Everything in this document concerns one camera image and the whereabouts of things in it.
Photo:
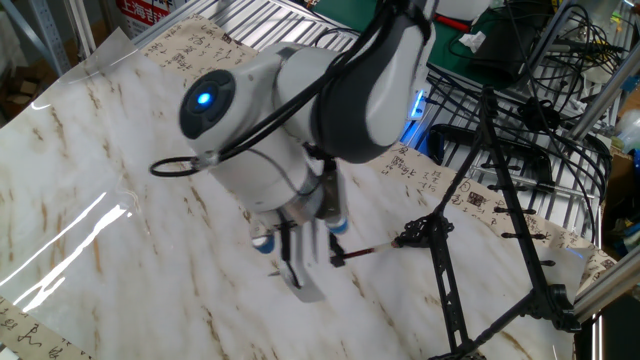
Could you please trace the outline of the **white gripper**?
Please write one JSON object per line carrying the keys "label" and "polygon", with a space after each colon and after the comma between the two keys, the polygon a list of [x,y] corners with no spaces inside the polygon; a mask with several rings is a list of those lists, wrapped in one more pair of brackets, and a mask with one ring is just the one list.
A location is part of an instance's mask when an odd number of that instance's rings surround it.
{"label": "white gripper", "polygon": [[[335,234],[329,234],[333,254],[330,263],[335,268],[346,265],[344,249]],[[325,270],[325,226],[314,219],[303,225],[280,231],[279,272],[291,292],[303,303],[325,299],[321,290],[321,274]]]}

